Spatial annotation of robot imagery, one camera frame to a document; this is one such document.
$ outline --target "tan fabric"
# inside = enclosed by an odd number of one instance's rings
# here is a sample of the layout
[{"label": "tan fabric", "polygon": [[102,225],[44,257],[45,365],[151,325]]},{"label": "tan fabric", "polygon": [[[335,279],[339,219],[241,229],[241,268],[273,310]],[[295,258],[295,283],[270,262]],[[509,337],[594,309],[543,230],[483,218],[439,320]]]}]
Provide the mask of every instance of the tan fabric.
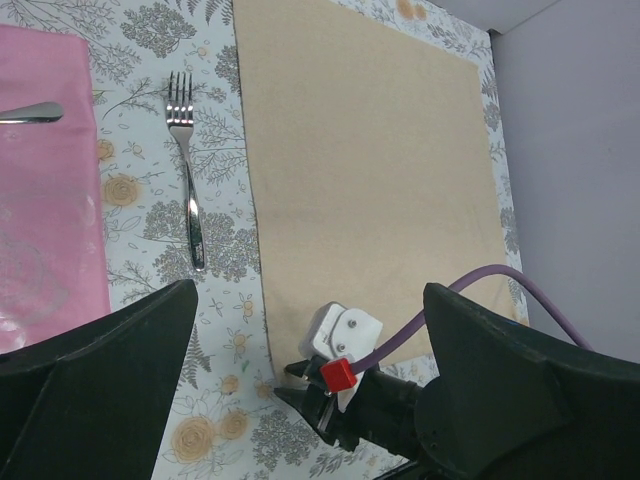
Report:
[{"label": "tan fabric", "polygon": [[[382,340],[448,284],[505,260],[475,65],[328,0],[234,0],[269,342],[297,361],[335,300]],[[504,279],[468,296],[513,318]],[[426,329],[389,362],[430,350]]]}]

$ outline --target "pink napkin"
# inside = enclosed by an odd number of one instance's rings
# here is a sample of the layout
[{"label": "pink napkin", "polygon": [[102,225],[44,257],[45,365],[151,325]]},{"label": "pink napkin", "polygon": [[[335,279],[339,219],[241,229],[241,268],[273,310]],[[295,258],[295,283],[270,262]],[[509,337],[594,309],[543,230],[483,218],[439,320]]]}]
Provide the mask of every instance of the pink napkin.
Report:
[{"label": "pink napkin", "polygon": [[109,313],[87,43],[0,25],[0,111],[54,101],[56,123],[0,125],[0,353]]}]

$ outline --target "white plastic object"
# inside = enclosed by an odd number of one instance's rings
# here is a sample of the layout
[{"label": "white plastic object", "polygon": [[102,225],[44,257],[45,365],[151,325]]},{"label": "white plastic object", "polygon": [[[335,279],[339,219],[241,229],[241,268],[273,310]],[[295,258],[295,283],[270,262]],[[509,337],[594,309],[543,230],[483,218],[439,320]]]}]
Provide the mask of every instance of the white plastic object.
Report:
[{"label": "white plastic object", "polygon": [[[311,320],[307,335],[298,345],[304,358],[319,355],[327,360],[348,357],[350,362],[371,353],[382,332],[382,323],[358,308],[345,308],[331,302],[318,309]],[[358,383],[339,392],[338,409],[344,412],[355,396],[364,373],[356,375]]]}]

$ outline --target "red connector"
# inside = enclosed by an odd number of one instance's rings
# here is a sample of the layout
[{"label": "red connector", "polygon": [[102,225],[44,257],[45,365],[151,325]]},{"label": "red connector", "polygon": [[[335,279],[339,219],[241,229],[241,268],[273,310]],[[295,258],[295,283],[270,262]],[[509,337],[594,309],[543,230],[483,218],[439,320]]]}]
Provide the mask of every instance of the red connector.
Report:
[{"label": "red connector", "polygon": [[324,364],[320,367],[320,373],[331,393],[348,390],[358,383],[358,379],[351,371],[351,365],[345,357]]}]

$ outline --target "metal utensil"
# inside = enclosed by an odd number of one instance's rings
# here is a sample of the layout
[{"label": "metal utensil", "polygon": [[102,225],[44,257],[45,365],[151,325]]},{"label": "metal utensil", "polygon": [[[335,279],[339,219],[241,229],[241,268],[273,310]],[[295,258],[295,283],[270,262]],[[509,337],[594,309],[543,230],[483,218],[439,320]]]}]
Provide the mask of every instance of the metal utensil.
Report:
[{"label": "metal utensil", "polygon": [[62,118],[64,110],[56,102],[43,102],[0,112],[0,125],[16,123],[50,123]]},{"label": "metal utensil", "polygon": [[189,234],[189,247],[191,261],[197,271],[204,270],[204,236],[202,234],[202,222],[200,219],[200,206],[196,195],[196,187],[191,173],[191,155],[189,153],[189,140],[193,135],[193,101],[191,74],[189,74],[189,90],[187,92],[187,74],[180,72],[176,75],[176,87],[173,88],[173,72],[169,78],[169,95],[167,98],[167,126],[169,133],[180,146],[182,157],[187,171],[187,232]]}]

